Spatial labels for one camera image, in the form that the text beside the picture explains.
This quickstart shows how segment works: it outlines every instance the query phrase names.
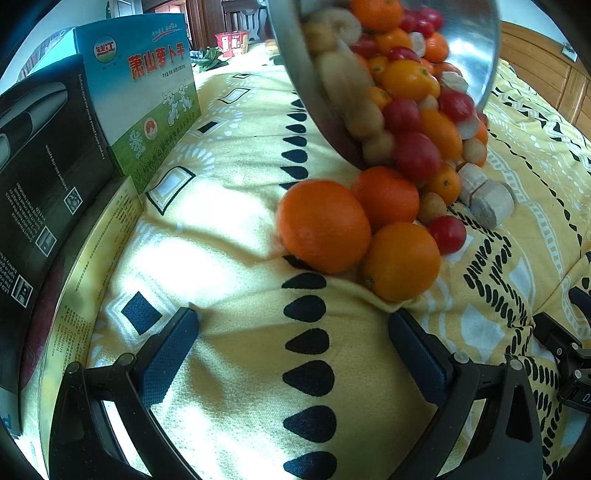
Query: green plant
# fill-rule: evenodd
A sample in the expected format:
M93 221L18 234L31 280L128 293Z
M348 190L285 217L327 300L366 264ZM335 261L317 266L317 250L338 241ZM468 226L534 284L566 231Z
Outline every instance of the green plant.
M195 53L195 56L191 54L191 62L199 66L199 73L228 65L226 61L219 59L222 55L219 47L207 47L205 51L201 48Z

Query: bedspread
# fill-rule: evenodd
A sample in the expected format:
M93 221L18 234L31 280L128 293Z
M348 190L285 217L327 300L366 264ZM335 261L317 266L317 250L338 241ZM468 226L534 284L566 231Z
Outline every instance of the bedspread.
M142 196L88 365L137 352L179 307L194 306L200 337L152 411L200 476L387 478L434 412L388 339L388 314L400 305L350 276L304 270L274 230L295 182L349 186L358 171L320 135L282 67L242 62L197 82L205 114ZM532 336L532 316L546 311L591 345L567 296L590 286L591 151L504 62L485 112L486 173L507 182L519 205L494 231L459 202L450 207L467 226L466 244L404 306L452 352L524 363L549 475L586 416L557 402L556 365ZM461 459L482 407L475 403L446 469ZM145 470L117 429L130 463Z

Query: wall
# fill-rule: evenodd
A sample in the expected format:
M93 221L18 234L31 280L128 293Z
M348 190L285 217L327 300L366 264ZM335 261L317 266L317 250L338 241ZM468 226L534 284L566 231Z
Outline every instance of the wall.
M533 1L497 0L497 2L502 20L529 28L558 43L566 43L567 40L560 29Z
M56 31L104 20L107 0L61 0L31 31L0 79L0 93L18 79L18 73L37 46Z

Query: logo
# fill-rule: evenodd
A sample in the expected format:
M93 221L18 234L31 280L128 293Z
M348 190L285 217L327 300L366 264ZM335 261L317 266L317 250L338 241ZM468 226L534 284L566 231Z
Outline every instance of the logo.
M158 133L158 124L156 120L153 118L148 118L144 122L144 134L148 138L148 140L153 140L156 138L156 134Z
M103 35L95 42L95 57L101 63L109 63L115 58L117 43L110 35Z

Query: cherry tomato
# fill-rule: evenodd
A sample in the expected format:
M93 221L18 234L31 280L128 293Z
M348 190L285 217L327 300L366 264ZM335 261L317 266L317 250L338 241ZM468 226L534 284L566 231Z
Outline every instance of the cherry tomato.
M441 155L426 135L409 132L396 136L394 166L415 183L431 180L439 172Z
M399 28L402 28L406 33L410 33L414 30L414 27L417 25L417 16L414 12L410 10L404 11L404 16L402 17L402 23L400 24Z
M418 58L418 55L411 50L410 48L406 47L394 47L388 53L388 60L389 61L396 61L396 60L413 60L420 62L421 59Z
M488 117L484 112L478 112L478 118L485 124L485 127L488 128Z
M466 242L466 227L460 219L451 215L436 218L428 228L442 255L457 252Z
M433 8L423 7L419 11L418 16L431 22L431 25L433 25L433 28L435 28L435 30L440 30L443 24L445 23L443 15Z
M386 130L393 134L418 132L421 128L421 112L414 100L398 97L383 109Z
M361 35L359 41L351 45L351 50L369 60L378 54L378 44L373 35Z
M474 113L474 100L467 93L444 88L439 95L439 108L455 123L468 120Z
M431 35L435 33L435 27L433 24L427 20L426 18L419 17L417 19L417 24L415 25L414 29L415 32L419 32L423 34L423 37L429 38Z

